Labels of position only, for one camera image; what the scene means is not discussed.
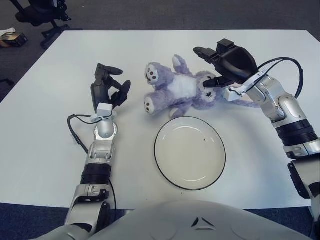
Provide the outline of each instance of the tabletop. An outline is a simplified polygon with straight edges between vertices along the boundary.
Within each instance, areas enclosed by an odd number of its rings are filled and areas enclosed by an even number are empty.
[[[158,170],[154,142],[170,118],[166,110],[156,116],[145,112],[144,95],[153,91],[145,67],[159,62],[173,69],[172,57],[178,54],[193,74],[216,73],[193,48],[215,49],[224,38],[246,48],[258,65],[277,57],[298,60],[304,69],[298,100],[320,133],[320,43],[305,30],[65,31],[0,104],[0,202],[70,206],[86,154],[72,138],[67,117],[94,113],[90,85],[101,63],[123,70],[114,77],[118,82],[132,83],[128,100],[115,109],[119,132],[111,179],[119,209],[185,199],[241,209],[309,206],[292,183],[281,140],[258,108],[220,103],[186,113],[209,123],[225,146],[224,171],[210,187],[182,190]],[[299,72],[294,64],[283,62],[269,74],[295,93]],[[72,126],[90,146],[94,126],[77,120]],[[113,205],[112,195],[109,202]]]

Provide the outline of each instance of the stuffed animal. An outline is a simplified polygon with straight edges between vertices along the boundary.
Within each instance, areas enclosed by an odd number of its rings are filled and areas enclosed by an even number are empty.
[[[158,62],[151,62],[146,66],[145,78],[152,85],[154,92],[144,97],[144,109],[154,115],[169,108],[171,118],[178,118],[186,114],[192,106],[198,110],[209,109],[217,102],[226,102],[221,87],[205,88],[204,81],[216,77],[209,71],[200,71],[193,75],[186,61],[179,55],[172,58],[173,72],[169,67]],[[247,107],[258,107],[250,101],[236,100],[232,103]]]

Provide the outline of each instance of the chair leg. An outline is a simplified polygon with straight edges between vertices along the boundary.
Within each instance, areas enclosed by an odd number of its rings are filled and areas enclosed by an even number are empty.
[[[48,47],[50,46],[48,43],[52,40],[52,38],[56,35],[56,34],[62,34],[64,31],[82,31],[82,28],[70,28],[67,24],[63,25],[63,26],[57,26],[57,24],[55,23],[55,21],[51,22],[52,25],[54,26],[54,28],[52,28],[51,30],[48,31],[43,31],[42,35],[44,36],[45,40],[43,40],[40,43],[40,46],[46,50],[48,49]]]
[[[46,50],[48,49],[48,47],[50,45],[47,45],[47,43],[49,43],[56,34],[59,34],[60,33],[60,29],[59,28],[54,28],[51,30],[50,34],[45,38],[45,40],[43,40],[41,43],[40,43],[40,46]]]

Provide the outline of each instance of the teddy bear paw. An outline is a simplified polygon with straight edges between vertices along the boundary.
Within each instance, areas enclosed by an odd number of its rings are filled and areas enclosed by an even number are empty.
[[[153,114],[155,112],[154,102],[148,96],[144,99],[144,109],[148,114]]]

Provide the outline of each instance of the black cable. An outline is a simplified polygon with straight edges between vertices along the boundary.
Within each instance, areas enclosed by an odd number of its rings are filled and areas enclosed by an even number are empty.
[[[75,118],[75,117],[85,117],[85,118],[90,118],[91,116],[90,115],[81,115],[81,114],[73,114],[71,116],[68,116],[67,118],[67,124],[68,124],[68,127],[69,127],[69,130],[72,134],[72,136],[74,137],[75,141],[77,144],[79,144],[83,150],[88,154],[88,148],[84,145],[84,143],[80,140],[80,138],[78,137],[78,135],[75,133],[75,131],[73,130],[72,126],[71,126],[71,119]]]
[[[229,88],[229,91],[230,92],[235,92],[238,96],[241,96],[242,97],[242,94],[238,93],[236,90],[232,90],[231,88]]]
[[[303,86],[304,86],[304,70],[302,69],[300,63],[297,60],[295,60],[293,58],[290,58],[290,57],[277,57],[277,58],[271,59],[271,60],[266,61],[265,63],[261,64],[258,67],[258,69],[264,67],[267,64],[273,63],[275,61],[278,61],[278,62],[276,62],[274,65],[272,65],[262,77],[264,77],[274,66],[276,66],[277,64],[279,64],[279,63],[281,63],[283,61],[291,61],[291,62],[293,62],[299,69],[299,85],[298,85],[298,88],[297,88],[296,93],[294,95],[294,97],[297,99],[299,97],[301,91],[302,91]],[[258,84],[258,82],[262,79],[262,77],[259,78],[259,80],[253,85],[253,87],[256,84]]]
[[[114,186],[112,185],[111,180],[109,179],[111,189],[112,189],[112,194],[113,194],[113,199],[114,199],[114,219],[113,222],[117,220],[117,201],[116,201],[116,194],[115,194],[115,189]]]
[[[83,150],[85,151],[86,154],[88,154],[88,148],[84,145],[84,143],[80,140],[79,136],[75,133],[75,131],[73,130],[72,126],[71,126],[71,119],[74,119],[74,118],[77,118],[79,119],[81,122],[85,123],[85,124],[96,124],[96,123],[99,123],[100,121],[102,121],[103,119],[105,118],[108,118],[110,116],[104,116],[103,118],[101,118],[100,120],[98,121],[95,121],[95,122],[86,122],[86,121],[83,121],[80,117],[83,117],[83,118],[90,118],[91,116],[90,115],[83,115],[83,114],[73,114],[73,115],[70,115],[68,116],[67,118],[67,124],[68,124],[68,127],[69,127],[69,130],[72,134],[72,136],[74,137],[74,139],[76,140],[76,142],[83,148]],[[114,189],[114,186],[112,185],[112,182],[111,180],[109,179],[109,182],[110,182],[110,185],[111,185],[111,189],[112,189],[112,194],[113,194],[113,199],[114,199],[114,222],[117,220],[117,200],[116,200],[116,194],[115,194],[115,189]]]

